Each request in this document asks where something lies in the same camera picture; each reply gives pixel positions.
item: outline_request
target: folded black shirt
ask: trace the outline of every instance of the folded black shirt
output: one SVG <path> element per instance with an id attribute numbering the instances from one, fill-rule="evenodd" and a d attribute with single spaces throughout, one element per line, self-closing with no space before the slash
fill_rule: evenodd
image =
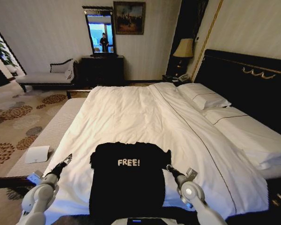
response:
<path id="1" fill-rule="evenodd" d="M 150 143 L 105 143 L 90 157 L 94 177 L 89 200 L 93 218 L 141 217 L 164 202 L 162 169 L 171 152 Z"/>

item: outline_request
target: picture frame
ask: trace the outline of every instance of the picture frame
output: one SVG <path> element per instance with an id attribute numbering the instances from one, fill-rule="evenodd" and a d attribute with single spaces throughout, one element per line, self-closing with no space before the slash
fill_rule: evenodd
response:
<path id="1" fill-rule="evenodd" d="M 144 34 L 146 3 L 137 1 L 114 1 L 116 34 Z"/>

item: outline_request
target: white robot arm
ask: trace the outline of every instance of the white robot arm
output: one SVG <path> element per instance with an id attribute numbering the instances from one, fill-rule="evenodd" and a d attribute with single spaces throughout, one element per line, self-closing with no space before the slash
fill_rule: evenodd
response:
<path id="1" fill-rule="evenodd" d="M 58 192 L 57 181 L 62 169 L 72 160 L 72 154 L 59 163 L 42 182 L 32 188 L 23 198 L 22 215 L 17 225 L 44 225 L 44 212 L 49 208 Z"/>
<path id="2" fill-rule="evenodd" d="M 211 209 L 205 203 L 205 195 L 203 189 L 193 179 L 197 176 L 197 172 L 189 168 L 187 176 L 174 169 L 171 165 L 167 165 L 167 170 L 171 172 L 177 183 L 177 191 L 181 200 L 190 208 L 194 206 L 197 211 L 198 221 L 201 225 L 227 225 L 225 220 L 219 213 Z"/>

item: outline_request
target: bedside table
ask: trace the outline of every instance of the bedside table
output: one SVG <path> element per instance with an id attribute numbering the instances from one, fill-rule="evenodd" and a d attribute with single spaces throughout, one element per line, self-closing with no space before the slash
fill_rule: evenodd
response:
<path id="1" fill-rule="evenodd" d="M 187 80 L 187 81 L 184 81 L 184 82 L 181 82 L 179 80 L 173 81 L 171 76 L 166 76 L 166 75 L 163 75 L 163 82 L 173 83 L 176 87 L 178 87 L 179 85 L 182 85 L 182 84 L 191 83 L 190 80 Z"/>

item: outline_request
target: telephone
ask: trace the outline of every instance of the telephone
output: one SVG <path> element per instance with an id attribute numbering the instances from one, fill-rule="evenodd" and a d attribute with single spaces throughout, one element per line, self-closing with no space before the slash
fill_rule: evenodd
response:
<path id="1" fill-rule="evenodd" d="M 179 77 L 173 77 L 174 80 L 179 80 L 180 82 L 185 82 L 189 80 L 189 75 L 188 74 L 183 74 Z"/>

